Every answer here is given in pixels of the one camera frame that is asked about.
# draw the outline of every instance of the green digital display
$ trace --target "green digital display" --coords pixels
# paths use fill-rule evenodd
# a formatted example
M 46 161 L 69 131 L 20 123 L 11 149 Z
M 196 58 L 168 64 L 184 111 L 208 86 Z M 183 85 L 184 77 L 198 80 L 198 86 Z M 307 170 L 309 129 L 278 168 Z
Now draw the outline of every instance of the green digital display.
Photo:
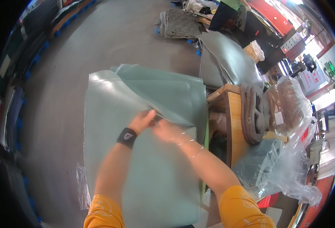
M 326 71 L 327 75 L 328 75 L 330 78 L 334 79 L 334 76 L 335 76 L 335 69 L 334 69 L 334 66 L 332 65 L 332 62 L 331 62 L 331 61 L 326 62 L 326 63 L 325 63 L 325 68 L 326 68 L 326 69 L 324 69 L 324 70 Z

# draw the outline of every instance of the green shirt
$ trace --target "green shirt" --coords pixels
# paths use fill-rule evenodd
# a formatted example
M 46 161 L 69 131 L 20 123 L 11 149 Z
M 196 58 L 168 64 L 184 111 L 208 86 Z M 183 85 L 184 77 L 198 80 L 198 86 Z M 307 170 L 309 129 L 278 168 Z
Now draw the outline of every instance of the green shirt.
M 221 2 L 224 2 L 226 5 L 236 11 L 238 11 L 238 9 L 243 5 L 240 0 L 221 0 Z

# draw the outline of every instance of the person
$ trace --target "person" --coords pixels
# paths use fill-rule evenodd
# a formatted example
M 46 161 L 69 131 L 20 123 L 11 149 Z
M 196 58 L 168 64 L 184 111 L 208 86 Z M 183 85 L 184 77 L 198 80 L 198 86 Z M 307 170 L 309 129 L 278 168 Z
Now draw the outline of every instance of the person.
M 102 162 L 84 228 L 124 228 L 121 192 L 127 178 L 134 139 L 147 127 L 151 127 L 160 140 L 176 144 L 189 158 L 197 175 L 214 191 L 224 227 L 275 227 L 273 220 L 260 212 L 225 163 L 184 134 L 178 126 L 165 119 L 155 124 L 155 115 L 154 110 L 139 113 L 123 130 Z
M 229 19 L 233 19 L 237 15 L 240 7 L 245 7 L 246 11 L 251 11 L 251 7 L 246 0 L 221 0 L 208 30 L 219 31 Z

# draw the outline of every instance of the orange shirt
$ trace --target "orange shirt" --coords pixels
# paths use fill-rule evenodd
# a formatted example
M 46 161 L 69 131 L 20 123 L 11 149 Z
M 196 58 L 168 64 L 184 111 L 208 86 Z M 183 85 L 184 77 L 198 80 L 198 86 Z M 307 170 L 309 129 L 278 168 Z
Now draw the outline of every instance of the orange shirt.
M 261 213 L 256 202 L 239 185 L 227 189 L 219 199 L 219 213 L 225 228 L 272 228 L 273 220 Z M 84 228 L 124 228 L 122 211 L 110 198 L 95 195 Z

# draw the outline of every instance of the concrete floor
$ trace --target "concrete floor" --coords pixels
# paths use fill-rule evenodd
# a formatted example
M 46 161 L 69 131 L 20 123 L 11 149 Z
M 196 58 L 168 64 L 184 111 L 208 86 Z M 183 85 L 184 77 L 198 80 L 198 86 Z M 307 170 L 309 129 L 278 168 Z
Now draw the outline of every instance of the concrete floor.
M 76 165 L 83 161 L 88 74 L 121 63 L 198 76 L 200 57 L 186 39 L 154 32 L 168 0 L 97 0 L 52 40 L 25 84 L 22 167 L 47 227 L 82 227 Z

